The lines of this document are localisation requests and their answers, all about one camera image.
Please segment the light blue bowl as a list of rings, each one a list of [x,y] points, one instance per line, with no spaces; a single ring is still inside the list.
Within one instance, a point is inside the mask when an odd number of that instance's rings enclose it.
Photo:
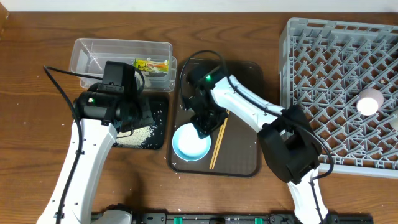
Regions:
[[[179,127],[172,137],[174,153],[181,159],[192,162],[204,158],[211,147],[211,136],[200,138],[192,123]]]

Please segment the yellow snack wrapper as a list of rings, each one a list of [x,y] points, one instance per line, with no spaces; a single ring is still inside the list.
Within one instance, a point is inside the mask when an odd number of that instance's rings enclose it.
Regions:
[[[161,62],[147,59],[135,59],[134,66],[140,71],[149,73],[167,73],[169,71],[169,61]]]

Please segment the white cup pink inside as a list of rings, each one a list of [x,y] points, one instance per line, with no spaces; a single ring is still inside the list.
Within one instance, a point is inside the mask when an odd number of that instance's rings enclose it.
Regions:
[[[382,93],[373,88],[367,88],[359,93],[357,110],[364,116],[376,114],[384,102]]]

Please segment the white cup green inside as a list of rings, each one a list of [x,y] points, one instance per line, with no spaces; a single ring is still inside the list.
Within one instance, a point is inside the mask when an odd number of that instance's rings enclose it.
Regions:
[[[394,118],[390,120],[389,124],[392,129],[398,131],[398,110],[393,111],[391,115],[394,115]]]

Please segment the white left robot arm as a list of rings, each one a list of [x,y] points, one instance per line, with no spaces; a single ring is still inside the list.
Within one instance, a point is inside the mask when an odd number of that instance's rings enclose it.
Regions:
[[[52,76],[44,72],[72,112],[72,134],[57,184],[38,223],[92,223],[91,212],[104,162],[119,133],[150,126],[154,120],[142,72],[133,65],[106,62],[102,77],[71,101]]]

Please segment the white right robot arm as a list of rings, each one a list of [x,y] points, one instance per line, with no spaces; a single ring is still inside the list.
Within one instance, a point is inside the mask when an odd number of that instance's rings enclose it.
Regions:
[[[298,220],[324,223],[328,209],[318,184],[322,144],[300,107],[283,108],[262,99],[219,66],[201,64],[185,79],[194,94],[183,102],[194,112],[191,122],[199,137],[209,136],[229,113],[235,114],[256,132],[268,167],[288,185]]]

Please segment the grey dishwasher rack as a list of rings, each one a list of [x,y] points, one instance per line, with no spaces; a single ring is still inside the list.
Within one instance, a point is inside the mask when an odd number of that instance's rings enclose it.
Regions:
[[[291,18],[279,39],[280,104],[299,105],[328,152],[322,172],[395,179],[397,27]],[[371,116],[356,107],[359,93],[384,98]]]

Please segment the pile of white rice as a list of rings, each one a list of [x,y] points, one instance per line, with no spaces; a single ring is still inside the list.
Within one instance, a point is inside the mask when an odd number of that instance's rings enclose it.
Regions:
[[[119,147],[141,148],[141,146],[152,136],[154,127],[146,126],[125,133],[119,133],[116,144]]]

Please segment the brown serving tray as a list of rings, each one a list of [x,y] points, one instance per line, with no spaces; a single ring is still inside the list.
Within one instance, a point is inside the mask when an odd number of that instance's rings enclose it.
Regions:
[[[228,71],[246,88],[263,96],[262,70],[254,62],[228,60]],[[211,135],[208,154],[188,162],[179,158],[169,145],[167,163],[175,172],[233,177],[252,177],[261,168],[262,152],[257,148],[257,134],[235,114],[230,113],[222,127]]]

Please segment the black tray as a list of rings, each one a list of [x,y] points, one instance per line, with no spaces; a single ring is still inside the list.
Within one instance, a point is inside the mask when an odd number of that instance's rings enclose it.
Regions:
[[[167,117],[169,112],[169,100],[162,95],[147,95],[149,100],[149,107],[152,112],[153,123],[150,126],[154,127],[152,136],[141,146],[141,148],[131,149],[149,149],[158,150],[164,144],[165,130]]]

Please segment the clear plastic bin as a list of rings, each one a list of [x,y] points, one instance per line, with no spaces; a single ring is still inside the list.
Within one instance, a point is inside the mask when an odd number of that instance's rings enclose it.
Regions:
[[[80,81],[82,88],[88,88],[98,81],[98,77],[103,77],[107,61],[134,66],[135,59],[168,60],[167,73],[141,72],[145,78],[145,91],[172,92],[177,73],[177,59],[172,53],[172,45],[168,42],[80,38],[75,41],[69,71],[89,75]]]

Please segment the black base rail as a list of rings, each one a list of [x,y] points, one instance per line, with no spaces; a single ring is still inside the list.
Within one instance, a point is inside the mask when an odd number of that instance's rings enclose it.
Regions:
[[[91,215],[92,223],[132,223],[132,224],[289,224],[300,221],[292,214],[226,215],[226,214],[183,214],[139,213],[123,204],[110,205],[101,213]]]

